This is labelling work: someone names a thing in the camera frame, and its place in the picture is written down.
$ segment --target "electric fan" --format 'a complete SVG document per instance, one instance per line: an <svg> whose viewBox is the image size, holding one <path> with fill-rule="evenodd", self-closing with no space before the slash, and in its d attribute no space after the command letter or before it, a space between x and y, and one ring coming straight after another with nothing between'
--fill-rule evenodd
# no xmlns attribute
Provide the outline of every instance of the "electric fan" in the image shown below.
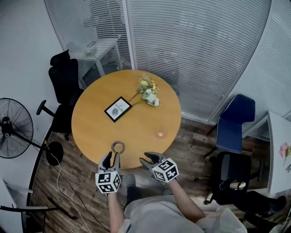
<svg viewBox="0 0 291 233"><path fill-rule="evenodd" d="M15 158L23 154L29 145L41 148L32 142L33 122L27 109L18 101L2 98L0 99L0 157ZM58 142L50 144L47 151L47 159L50 153L54 154L59 162L63 157L62 145ZM53 165L57 165L54 158L49 158Z"/></svg>

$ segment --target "framed picture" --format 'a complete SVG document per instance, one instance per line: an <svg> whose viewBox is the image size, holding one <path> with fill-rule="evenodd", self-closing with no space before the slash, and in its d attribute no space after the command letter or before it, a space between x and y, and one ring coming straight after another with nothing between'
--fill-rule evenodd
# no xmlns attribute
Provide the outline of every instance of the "framed picture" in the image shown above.
<svg viewBox="0 0 291 233"><path fill-rule="evenodd" d="M123 97L119 97L104 111L113 122L116 122L121 118L128 110L132 108L132 105L127 102Z"/></svg>

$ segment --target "blue chair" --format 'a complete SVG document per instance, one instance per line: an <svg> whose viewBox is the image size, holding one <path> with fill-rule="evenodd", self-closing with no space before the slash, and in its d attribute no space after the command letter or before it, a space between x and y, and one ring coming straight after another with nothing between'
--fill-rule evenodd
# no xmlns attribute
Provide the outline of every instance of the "blue chair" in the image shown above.
<svg viewBox="0 0 291 233"><path fill-rule="evenodd" d="M209 156L217 148L241 153L242 150L242 124L253 122L256 115L256 103L253 99L238 94L232 98L227 107L218 118L217 124L207 133L207 136L217 128L216 147L205 156Z"/></svg>

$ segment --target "sneaker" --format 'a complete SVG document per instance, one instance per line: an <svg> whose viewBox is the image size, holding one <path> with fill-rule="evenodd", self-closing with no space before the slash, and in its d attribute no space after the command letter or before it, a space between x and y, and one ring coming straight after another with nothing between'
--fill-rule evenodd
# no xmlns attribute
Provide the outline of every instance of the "sneaker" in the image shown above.
<svg viewBox="0 0 291 233"><path fill-rule="evenodd" d="M122 177L122 184L126 187L126 189L129 186L135 187L135 176L133 174L123 176Z"/></svg>
<svg viewBox="0 0 291 233"><path fill-rule="evenodd" d="M173 195L172 190L170 190L169 188L164 188L162 190L162 195L163 196L168 196L168 195Z"/></svg>

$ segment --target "white cable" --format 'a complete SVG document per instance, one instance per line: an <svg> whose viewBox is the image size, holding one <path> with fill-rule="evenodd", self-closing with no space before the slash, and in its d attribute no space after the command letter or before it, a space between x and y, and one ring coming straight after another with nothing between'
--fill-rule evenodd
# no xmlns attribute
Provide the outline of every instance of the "white cable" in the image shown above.
<svg viewBox="0 0 291 233"><path fill-rule="evenodd" d="M52 157L54 157L54 158L57 160L57 162L58 162L58 164L59 164L59 166L60 166L60 162L59 162L59 160L58 160L58 159L57 159L57 158L56 158L56 157L55 157L51 152L50 152L50 154L52 155ZM90 233L92 233L91 230L90 230L90 228L88 227L86 221L83 219L82 214L81 214L80 211L77 209L77 207L73 204L73 202L72 202L68 197L66 197L64 194L62 194L62 193L60 192L59 184L58 184L59 177L60 177L60 171L59 171L59 175L58 175L58 177L57 177L57 179L56 179L56 185L57 185L57 187L58 187L59 194L62 195L63 197L65 197L65 198L67 198L67 199L72 203L72 205L74 206L74 208L75 208L75 209L78 211L78 213L80 214L81 219L82 219L82 220L84 221L84 223L86 224L88 230L90 231Z"/></svg>

